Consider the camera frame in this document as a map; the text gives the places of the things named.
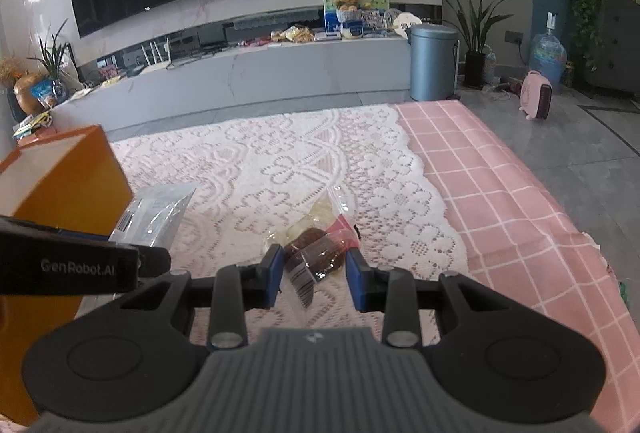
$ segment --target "barcode label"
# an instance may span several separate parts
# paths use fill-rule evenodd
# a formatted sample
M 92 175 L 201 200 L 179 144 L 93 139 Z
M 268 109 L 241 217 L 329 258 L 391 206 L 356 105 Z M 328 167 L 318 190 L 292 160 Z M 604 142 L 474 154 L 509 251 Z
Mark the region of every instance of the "barcode label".
M 302 306 L 308 308 L 314 300 L 314 287 L 316 282 L 313 275 L 306 268 L 304 263 L 300 263 L 289 273 L 289 280 L 300 299 Z
M 131 211 L 129 208 L 127 208 L 122 214 L 122 216 L 120 217 L 120 220 L 118 220 L 116 229 L 118 231 L 125 233 L 129 225 L 131 224 L 131 220 L 133 220 L 134 213 L 135 213 L 134 211 Z

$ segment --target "blue trash can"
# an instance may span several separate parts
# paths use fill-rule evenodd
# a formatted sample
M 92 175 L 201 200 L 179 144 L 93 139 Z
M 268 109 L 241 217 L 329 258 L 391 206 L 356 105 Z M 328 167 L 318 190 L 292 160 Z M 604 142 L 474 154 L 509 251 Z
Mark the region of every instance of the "blue trash can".
M 423 23 L 406 31 L 411 45 L 411 89 L 415 101 L 441 101 L 453 95 L 458 77 L 458 32 Z

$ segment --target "trash can lid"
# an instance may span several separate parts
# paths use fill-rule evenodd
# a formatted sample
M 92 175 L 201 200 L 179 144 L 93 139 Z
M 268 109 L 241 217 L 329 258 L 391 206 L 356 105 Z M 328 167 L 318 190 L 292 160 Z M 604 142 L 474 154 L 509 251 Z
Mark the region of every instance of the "trash can lid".
M 430 39 L 458 39 L 458 32 L 446 25 L 435 25 L 434 23 L 421 23 L 411 28 L 412 38 Z

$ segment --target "plastic water bottle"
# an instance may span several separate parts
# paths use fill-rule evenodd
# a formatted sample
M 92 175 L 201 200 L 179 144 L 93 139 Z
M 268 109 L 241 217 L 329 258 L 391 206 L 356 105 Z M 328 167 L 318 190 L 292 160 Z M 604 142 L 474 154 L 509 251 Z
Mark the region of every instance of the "plastic water bottle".
M 537 35 L 531 44 L 529 70 L 537 70 L 551 83 L 554 94 L 562 92 L 560 78 L 566 66 L 566 50 L 554 36 L 556 16 L 550 12 L 546 19 L 546 34 Z

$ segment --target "pink fan heater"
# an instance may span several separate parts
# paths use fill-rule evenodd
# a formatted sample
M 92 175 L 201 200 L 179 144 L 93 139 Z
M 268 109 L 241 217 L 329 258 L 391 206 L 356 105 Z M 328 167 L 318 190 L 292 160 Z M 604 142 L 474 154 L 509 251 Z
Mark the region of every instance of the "pink fan heater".
M 520 109 L 529 121 L 546 119 L 551 107 L 551 83 L 540 72 L 532 70 L 527 74 L 520 92 Z

